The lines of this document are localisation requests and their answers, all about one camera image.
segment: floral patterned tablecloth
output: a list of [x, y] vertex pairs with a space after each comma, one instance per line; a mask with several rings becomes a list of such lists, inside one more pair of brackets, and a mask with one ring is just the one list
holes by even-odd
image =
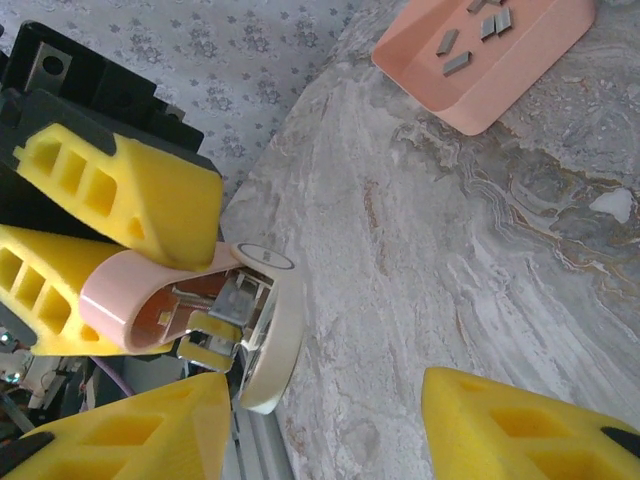
[[36, 20], [156, 82], [205, 132], [230, 198], [360, 0], [0, 0], [7, 52]]

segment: gray marble vein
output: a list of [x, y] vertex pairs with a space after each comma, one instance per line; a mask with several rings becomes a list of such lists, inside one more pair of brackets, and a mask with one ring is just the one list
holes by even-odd
[[281, 422], [299, 479], [430, 479], [444, 365], [640, 427], [640, 2], [465, 137], [370, 61], [365, 0], [223, 216], [299, 265], [308, 335]]

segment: small metal block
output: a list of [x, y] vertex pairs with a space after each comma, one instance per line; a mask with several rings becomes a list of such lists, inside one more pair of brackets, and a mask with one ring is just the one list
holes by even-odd
[[442, 55], [449, 55], [451, 49], [453, 48], [453, 45], [456, 43], [459, 33], [460, 31], [457, 28], [449, 30], [447, 33], [445, 33], [442, 37], [442, 41], [440, 42], [440, 46], [438, 47], [436, 55], [439, 57]]
[[503, 8], [500, 10], [500, 13], [496, 15], [496, 33], [502, 35], [512, 27], [511, 9], [509, 7]]
[[480, 31], [480, 40], [484, 42], [495, 33], [496, 33], [496, 16], [491, 15], [482, 21], [482, 29]]
[[454, 73], [462, 70], [464, 67], [471, 63], [471, 52], [466, 51], [461, 53], [453, 60], [449, 60], [444, 64], [444, 68], [442, 69], [442, 74], [445, 77], [449, 75], [453, 75]]
[[473, 13], [475, 15], [480, 10], [482, 10], [482, 7], [484, 7], [486, 1], [487, 0], [473, 0], [473, 2], [471, 2], [467, 7], [467, 12]]

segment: white marble countertop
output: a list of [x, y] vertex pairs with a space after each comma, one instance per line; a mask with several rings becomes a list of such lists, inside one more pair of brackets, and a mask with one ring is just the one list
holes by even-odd
[[305, 277], [280, 410], [299, 479], [433, 478], [428, 366], [640, 426], [640, 2], [602, 3], [473, 138], [372, 65], [403, 4], [363, 2], [223, 216]]

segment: pink tray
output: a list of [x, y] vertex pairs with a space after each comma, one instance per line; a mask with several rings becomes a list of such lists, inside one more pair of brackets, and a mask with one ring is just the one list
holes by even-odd
[[[411, 0], [373, 51], [374, 63], [427, 110], [466, 135], [489, 128], [584, 33], [595, 19], [593, 0], [486, 2]], [[512, 28], [481, 40], [483, 21], [509, 8]], [[451, 51], [436, 52], [449, 30]], [[465, 51], [471, 62], [450, 76], [445, 64]]]

